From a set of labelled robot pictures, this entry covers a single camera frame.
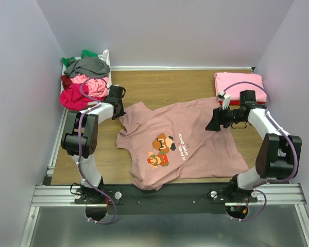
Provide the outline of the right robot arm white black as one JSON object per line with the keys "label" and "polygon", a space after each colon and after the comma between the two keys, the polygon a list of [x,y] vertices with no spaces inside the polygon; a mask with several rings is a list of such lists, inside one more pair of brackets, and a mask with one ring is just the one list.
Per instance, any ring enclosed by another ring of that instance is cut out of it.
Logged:
{"label": "right robot arm white black", "polygon": [[254,90],[240,92],[239,108],[234,110],[230,109],[230,95],[226,91],[218,93],[217,97],[222,105],[213,110],[213,117],[205,129],[219,132],[222,128],[244,122],[257,130],[262,144],[255,166],[234,175],[227,187],[212,190],[212,199],[241,201],[261,185],[285,183],[294,178],[298,172],[302,139],[278,125],[267,106],[257,103]]}

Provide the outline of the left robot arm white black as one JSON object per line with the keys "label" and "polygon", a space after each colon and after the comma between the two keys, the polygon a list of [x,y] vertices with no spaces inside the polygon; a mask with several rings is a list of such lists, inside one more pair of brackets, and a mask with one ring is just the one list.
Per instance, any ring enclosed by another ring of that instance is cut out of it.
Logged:
{"label": "left robot arm white black", "polygon": [[79,201],[99,203],[106,200],[104,182],[97,170],[94,152],[97,147],[98,125],[107,119],[115,120],[125,114],[125,88],[112,85],[102,102],[82,112],[69,111],[61,137],[61,147],[72,157],[81,176],[79,189],[74,193]]}

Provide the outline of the dusty pink printed t-shirt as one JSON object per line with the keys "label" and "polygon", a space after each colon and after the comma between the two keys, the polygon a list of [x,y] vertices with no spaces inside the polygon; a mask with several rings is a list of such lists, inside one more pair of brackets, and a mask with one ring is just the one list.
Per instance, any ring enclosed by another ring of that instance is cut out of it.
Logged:
{"label": "dusty pink printed t-shirt", "polygon": [[142,102],[127,107],[116,144],[131,155],[133,184],[159,190],[176,179],[228,178],[247,171],[231,131],[206,130],[218,106],[209,97],[156,110]]}

